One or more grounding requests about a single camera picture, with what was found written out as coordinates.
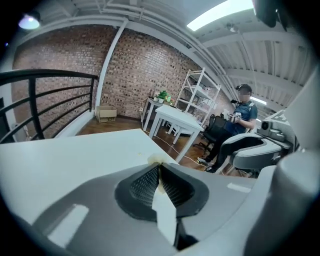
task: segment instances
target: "person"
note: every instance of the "person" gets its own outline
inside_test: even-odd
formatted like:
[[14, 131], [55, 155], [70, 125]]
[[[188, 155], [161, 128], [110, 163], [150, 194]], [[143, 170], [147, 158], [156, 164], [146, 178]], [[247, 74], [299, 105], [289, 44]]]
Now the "person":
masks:
[[198, 161], [200, 163], [208, 166], [209, 163], [217, 156], [214, 165], [206, 169], [206, 171], [210, 173], [215, 173], [222, 166], [228, 156], [227, 154], [220, 152], [222, 144], [232, 136], [245, 133], [246, 129], [252, 130], [256, 125], [258, 109], [250, 100], [252, 94], [251, 87], [245, 83], [237, 86], [236, 89], [238, 90], [239, 102], [236, 103], [233, 114], [241, 113], [241, 119], [230, 118], [229, 121], [226, 122], [224, 128], [221, 129], [219, 138], [216, 140], [210, 154], [206, 158], [198, 157]]

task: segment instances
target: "black office chair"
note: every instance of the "black office chair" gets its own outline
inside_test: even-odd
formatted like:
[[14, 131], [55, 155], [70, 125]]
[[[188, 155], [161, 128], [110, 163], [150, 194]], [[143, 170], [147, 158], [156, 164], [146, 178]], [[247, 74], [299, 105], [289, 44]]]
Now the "black office chair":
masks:
[[209, 149], [209, 146], [217, 141], [217, 138], [220, 134], [221, 129], [225, 126], [226, 120], [220, 116], [215, 116], [212, 114], [210, 116], [209, 125], [205, 128], [203, 132], [202, 138], [208, 140], [208, 144], [205, 145], [204, 143], [200, 142], [198, 144], [193, 144], [193, 147], [204, 148], [203, 155]]

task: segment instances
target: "baseball cap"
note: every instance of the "baseball cap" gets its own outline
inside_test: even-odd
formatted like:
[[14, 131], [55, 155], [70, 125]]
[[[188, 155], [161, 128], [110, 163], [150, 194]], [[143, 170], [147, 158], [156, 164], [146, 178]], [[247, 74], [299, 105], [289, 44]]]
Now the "baseball cap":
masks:
[[248, 84], [246, 84], [246, 83], [243, 83], [243, 84], [241, 84], [241, 85], [238, 85], [235, 89], [236, 89], [236, 90], [246, 89], [247, 92], [252, 93], [251, 86], [248, 85]]

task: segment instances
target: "white table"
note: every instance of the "white table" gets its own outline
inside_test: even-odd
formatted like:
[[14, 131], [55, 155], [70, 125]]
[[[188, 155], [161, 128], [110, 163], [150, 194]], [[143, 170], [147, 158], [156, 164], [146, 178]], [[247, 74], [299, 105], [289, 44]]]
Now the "white table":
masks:
[[149, 103], [150, 103], [150, 109], [149, 109], [148, 115], [146, 116], [146, 120], [145, 120], [145, 123], [144, 123], [144, 126], [143, 126], [143, 130], [144, 131], [148, 127], [148, 123], [149, 123], [149, 120], [150, 120], [150, 116], [151, 116], [152, 110], [154, 109], [154, 106], [161, 107], [161, 106], [164, 105], [163, 103], [159, 103], [159, 102], [156, 102], [156, 101], [152, 100], [151, 98], [148, 98], [146, 100], [146, 103], [145, 103], [145, 106], [144, 106], [144, 110], [143, 110], [143, 113], [142, 113], [142, 117], [141, 117], [141, 122], [142, 123], [143, 123], [143, 121], [145, 119], [145, 115], [146, 115]]
[[155, 112], [156, 112], [156, 116], [149, 133], [150, 138], [157, 135], [162, 121], [163, 122], [168, 121], [180, 127], [178, 134], [175, 136], [173, 144], [177, 142], [180, 136], [180, 133], [183, 130], [181, 128], [185, 128], [186, 130], [192, 132], [189, 140], [184, 145], [182, 151], [175, 159], [175, 161], [179, 163], [182, 157], [185, 155], [185, 153], [188, 151], [188, 149], [194, 142], [194, 140], [196, 139], [196, 137], [198, 136], [199, 132], [203, 131], [204, 129], [197, 123], [197, 121], [192, 116], [186, 113], [180, 112], [174, 107], [163, 105], [158, 109], [156, 109]]
[[0, 145], [0, 188], [9, 209], [33, 224], [52, 203], [96, 177], [161, 154], [141, 129]]

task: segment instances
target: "jeans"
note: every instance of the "jeans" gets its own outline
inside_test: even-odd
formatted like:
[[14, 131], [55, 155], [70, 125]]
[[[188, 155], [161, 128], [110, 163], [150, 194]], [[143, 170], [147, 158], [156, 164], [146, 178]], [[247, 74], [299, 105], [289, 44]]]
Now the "jeans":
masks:
[[211, 162], [216, 156], [216, 161], [214, 163], [213, 166], [211, 166], [209, 172], [211, 172], [211, 170], [213, 172], [215, 172], [216, 170], [218, 170], [222, 165], [223, 163], [225, 162], [226, 158], [227, 158], [227, 154], [224, 154], [223, 152], [220, 152], [220, 148], [221, 148], [221, 145], [227, 140], [229, 139], [230, 137], [232, 137], [233, 134], [228, 132], [227, 130], [223, 129], [221, 131], [221, 134], [219, 136], [219, 138], [216, 140], [213, 148], [211, 149], [210, 151], [210, 154], [205, 158], [205, 160], [209, 163]]

